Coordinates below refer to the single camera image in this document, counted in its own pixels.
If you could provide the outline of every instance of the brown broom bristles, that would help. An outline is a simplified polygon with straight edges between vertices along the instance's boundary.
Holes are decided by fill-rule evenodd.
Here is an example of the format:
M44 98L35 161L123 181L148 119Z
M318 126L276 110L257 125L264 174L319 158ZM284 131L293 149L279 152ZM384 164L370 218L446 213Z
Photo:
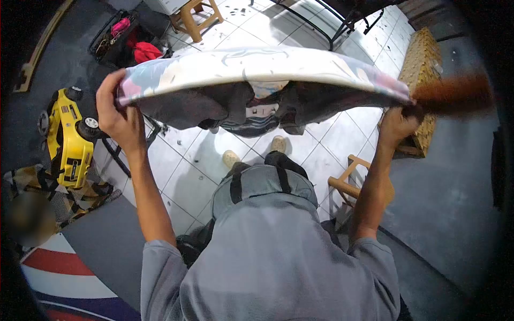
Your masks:
M465 116L493 107L485 74L466 75L418 85L411 98L424 113Z

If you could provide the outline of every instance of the wooden stool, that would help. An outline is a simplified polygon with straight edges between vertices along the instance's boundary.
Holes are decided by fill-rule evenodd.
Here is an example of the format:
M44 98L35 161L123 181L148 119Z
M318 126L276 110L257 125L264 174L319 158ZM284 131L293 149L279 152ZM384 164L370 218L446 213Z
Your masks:
M328 178L328 185L332 186L335 189L337 189L339 194L341 194L341 197L344 199L344 202L347 205L353 207L354 204L351 203L350 201L348 201L348 199L346 198L345 194L348 194L351 197L357 199L357 198L359 198L360 188L352 186L352 185L346 183L345 180L355 170L357 165L360 164L360 165L366 167L369 170L371 164L369 164L368 162L366 162L363 159L355 157L354 155L349 155L348 156L348 164L349 164L348 168L344 171L344 173L339 178L335 178L335 177L332 177L332 176L330 176ZM386 205L391 203L393 198L394 198L393 183L391 183L391 180L389 180L389 183L385 187L385 201L386 201Z
M219 22L222 23L224 21L221 13L218 10L218 6L216 5L216 2L214 0L209 0L209 5L202 3L202 0L191 0L188 3L186 3L182 8L180 9L179 15L171 15L170 20L173 26L191 36L191 39L195 43L199 43L201 41L201 34L200 31L203 29L209 27L212 22L218 18ZM214 13L212 16L207 18L204 22L202 22L200 25L197 25L195 20L193 19L193 15L191 14L191 9L194 9L195 13L200 13L204 10L203 6L211 7L214 9ZM180 26L179 20L182 19L182 22L184 23L185 29Z

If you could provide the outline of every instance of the shoe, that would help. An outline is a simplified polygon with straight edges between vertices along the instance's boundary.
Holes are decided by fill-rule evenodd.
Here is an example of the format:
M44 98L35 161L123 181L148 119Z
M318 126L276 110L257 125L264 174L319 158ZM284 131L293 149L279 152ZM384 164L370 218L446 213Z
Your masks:
M275 136L273 137L273 140L271 141L271 150L272 151L278 151L281 153L285 153L286 151L286 139L282 136Z
M227 150L223 153L223 163L230 169L232 169L234 164L240 161L241 158L231 150Z

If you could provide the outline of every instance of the pink bag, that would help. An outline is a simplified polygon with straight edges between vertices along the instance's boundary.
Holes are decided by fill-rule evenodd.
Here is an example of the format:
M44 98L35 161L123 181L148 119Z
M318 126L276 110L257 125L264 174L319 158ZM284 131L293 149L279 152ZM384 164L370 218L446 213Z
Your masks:
M117 35L121 34L125 30L127 30L130 27L130 20L129 18L123 18L118 23L113 25L111 28L111 36L115 38Z

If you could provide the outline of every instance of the white tile floor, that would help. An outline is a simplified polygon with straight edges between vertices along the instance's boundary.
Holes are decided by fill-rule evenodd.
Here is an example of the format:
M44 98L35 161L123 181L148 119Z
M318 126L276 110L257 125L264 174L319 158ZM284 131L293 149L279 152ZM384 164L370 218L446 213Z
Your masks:
M311 26L296 16L274 5L269 0L216 0L225 21L204 30L203 40L192 42L187 34L168 31L167 39L179 56L200 50L245 46L287 45L328 49L328 41ZM328 10L312 0L286 0L303 16L315 22L323 31L333 35L340 21ZM212 11L196 15L201 22ZM378 16L369 17L370 23ZM414 29L396 7L387 7L384 16L364 35L365 26L357 24L349 37L336 41L335 51L370 65L393 77L398 77L405 52ZM301 164L315 185L320 207L320 220L346 212L342 198L327 185L329 176L338 177L347 167L349 154L372 160L378 139L376 124L381 116L379 108L353 108L343 111L320 124L307 126L304 135L288 135L276 129L260 138L244 139L220 129L214 135L200 128L176 130L170 128L159 134L149 149L149 159L162 198L172 218L176 234L186 233L206 224L211 216L210 199L221 178L228 172L222 154L231 149L249 164L263 163L272 138L283 135L288 139L286 154ZM147 135L151 128L146 127ZM112 160L101 142L95 147L95 161L102 176L123 191L135 203L132 181ZM362 185L366 175L359 166L350 183Z

